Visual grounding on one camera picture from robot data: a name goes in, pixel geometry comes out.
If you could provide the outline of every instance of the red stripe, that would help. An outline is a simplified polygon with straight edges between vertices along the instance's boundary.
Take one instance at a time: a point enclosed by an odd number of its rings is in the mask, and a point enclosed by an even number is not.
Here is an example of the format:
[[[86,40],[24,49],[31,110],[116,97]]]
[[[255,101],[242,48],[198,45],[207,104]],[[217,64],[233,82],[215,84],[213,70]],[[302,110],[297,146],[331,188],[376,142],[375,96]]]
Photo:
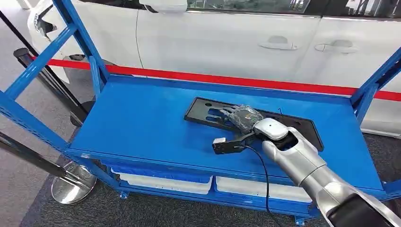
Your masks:
[[[80,70],[90,69],[89,63],[79,62],[79,61],[51,59],[48,62],[48,65],[61,66]],[[316,93],[326,93],[326,94],[336,94],[336,95],[350,96],[357,89],[354,87],[338,87],[329,85],[303,84],[303,83],[282,82],[282,81],[262,80],[262,79],[212,76],[212,75],[186,73],[186,72],[148,70],[148,69],[138,69],[124,66],[117,66],[117,65],[106,65],[106,68],[107,70],[109,70],[109,72],[118,74],[134,74],[134,75],[142,75],[149,77],[167,78],[167,79],[181,79],[181,80],[189,80],[197,82],[283,89],[292,91],[316,92]],[[378,91],[375,95],[375,98],[391,100],[391,101],[401,101],[401,93],[391,92],[391,91]]]

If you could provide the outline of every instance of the car body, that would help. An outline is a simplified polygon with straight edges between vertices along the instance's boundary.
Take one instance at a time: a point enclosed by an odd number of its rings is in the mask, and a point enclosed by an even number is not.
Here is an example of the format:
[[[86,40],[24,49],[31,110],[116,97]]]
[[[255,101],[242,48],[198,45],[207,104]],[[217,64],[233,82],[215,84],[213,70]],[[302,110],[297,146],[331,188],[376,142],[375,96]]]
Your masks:
[[[251,0],[188,0],[183,13],[152,13],[138,0],[87,1],[72,3],[102,58],[120,66],[359,87],[401,46],[398,19],[325,16],[315,0],[260,0],[262,9]],[[355,5],[337,2],[349,12]],[[376,15],[376,1],[368,2],[362,8]],[[28,19],[39,52],[64,27],[52,0],[41,0]],[[54,58],[80,55],[70,38]],[[52,69],[69,82],[63,68]],[[401,76],[383,90],[401,92]],[[400,112],[400,102],[375,99],[361,128],[399,138]]]

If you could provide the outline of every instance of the side mirror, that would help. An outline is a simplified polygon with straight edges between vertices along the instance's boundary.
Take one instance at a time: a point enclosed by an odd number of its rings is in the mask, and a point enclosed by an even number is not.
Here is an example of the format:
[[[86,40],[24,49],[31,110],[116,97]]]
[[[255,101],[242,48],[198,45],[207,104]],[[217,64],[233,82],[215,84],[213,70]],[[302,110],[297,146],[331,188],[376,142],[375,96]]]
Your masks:
[[[187,0],[139,0],[139,3],[160,13],[184,13],[188,6]]]

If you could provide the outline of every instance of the robotic arm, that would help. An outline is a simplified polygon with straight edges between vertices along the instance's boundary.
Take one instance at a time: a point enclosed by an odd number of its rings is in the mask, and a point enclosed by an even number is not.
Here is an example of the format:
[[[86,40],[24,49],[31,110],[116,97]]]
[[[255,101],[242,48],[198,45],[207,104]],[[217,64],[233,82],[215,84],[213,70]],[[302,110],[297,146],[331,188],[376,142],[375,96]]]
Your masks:
[[[342,180],[295,128],[265,118],[252,131],[263,152],[305,189],[331,227],[401,227],[401,219],[375,197]]]

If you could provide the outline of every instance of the gray carpet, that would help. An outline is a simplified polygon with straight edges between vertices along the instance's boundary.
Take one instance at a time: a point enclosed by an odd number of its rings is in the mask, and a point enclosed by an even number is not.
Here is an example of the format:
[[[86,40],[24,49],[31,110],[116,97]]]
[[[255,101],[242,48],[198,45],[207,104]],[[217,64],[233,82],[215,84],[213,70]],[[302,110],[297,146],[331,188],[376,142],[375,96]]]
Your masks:
[[[401,178],[401,140],[365,134],[366,142],[381,179]],[[21,222],[21,227],[274,227],[266,212],[208,203],[182,201],[131,193],[127,200],[98,182],[90,197],[76,205],[60,205],[50,194],[49,177]],[[398,206],[389,206],[398,211]],[[281,226],[294,226],[292,216],[274,215]],[[321,219],[306,226],[326,226]]]

